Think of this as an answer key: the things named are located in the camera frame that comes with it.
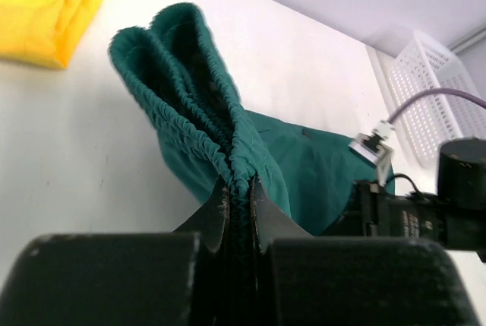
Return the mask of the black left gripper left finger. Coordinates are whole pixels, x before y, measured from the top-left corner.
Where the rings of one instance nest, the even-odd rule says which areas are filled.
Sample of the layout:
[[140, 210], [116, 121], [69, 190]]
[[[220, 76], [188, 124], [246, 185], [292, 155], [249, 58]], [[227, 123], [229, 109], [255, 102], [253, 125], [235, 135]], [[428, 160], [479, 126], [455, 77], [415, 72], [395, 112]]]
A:
[[170, 233], [38, 236], [1, 291], [3, 325], [226, 325], [229, 190]]

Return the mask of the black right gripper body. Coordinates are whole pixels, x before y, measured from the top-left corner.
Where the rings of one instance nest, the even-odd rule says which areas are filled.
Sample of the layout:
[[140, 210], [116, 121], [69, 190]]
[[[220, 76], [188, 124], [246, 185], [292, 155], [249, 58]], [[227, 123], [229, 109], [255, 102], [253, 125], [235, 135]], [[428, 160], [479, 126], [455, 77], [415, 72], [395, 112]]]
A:
[[485, 259], [485, 141], [460, 138], [441, 144], [437, 191], [406, 196], [377, 182], [355, 182], [349, 202], [325, 236], [423, 238]]

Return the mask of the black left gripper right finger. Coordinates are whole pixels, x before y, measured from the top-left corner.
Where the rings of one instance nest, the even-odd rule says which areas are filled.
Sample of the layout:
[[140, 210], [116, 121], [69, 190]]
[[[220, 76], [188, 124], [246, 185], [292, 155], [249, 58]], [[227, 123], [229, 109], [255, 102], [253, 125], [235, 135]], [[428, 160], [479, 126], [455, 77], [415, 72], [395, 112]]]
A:
[[257, 325], [477, 325], [445, 248], [423, 238], [312, 236], [251, 183]]

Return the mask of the green shorts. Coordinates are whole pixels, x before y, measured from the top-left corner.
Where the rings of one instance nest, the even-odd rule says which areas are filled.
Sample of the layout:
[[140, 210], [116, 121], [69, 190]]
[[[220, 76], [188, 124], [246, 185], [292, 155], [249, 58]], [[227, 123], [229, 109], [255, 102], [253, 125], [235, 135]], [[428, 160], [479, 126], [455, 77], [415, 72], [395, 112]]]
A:
[[351, 152], [349, 137], [245, 109], [194, 4], [164, 8], [148, 28], [120, 30], [109, 57], [155, 128], [167, 166], [191, 193], [205, 201], [216, 179], [224, 179], [238, 241], [250, 235], [254, 177], [313, 235], [344, 211], [356, 181], [376, 177]]

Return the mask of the yellow shorts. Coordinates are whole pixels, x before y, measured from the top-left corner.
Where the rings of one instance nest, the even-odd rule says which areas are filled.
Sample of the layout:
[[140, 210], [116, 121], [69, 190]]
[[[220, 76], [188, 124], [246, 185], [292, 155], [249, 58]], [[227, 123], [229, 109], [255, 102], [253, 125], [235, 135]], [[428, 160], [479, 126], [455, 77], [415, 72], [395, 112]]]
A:
[[66, 69], [103, 0], [1, 0], [1, 57]]

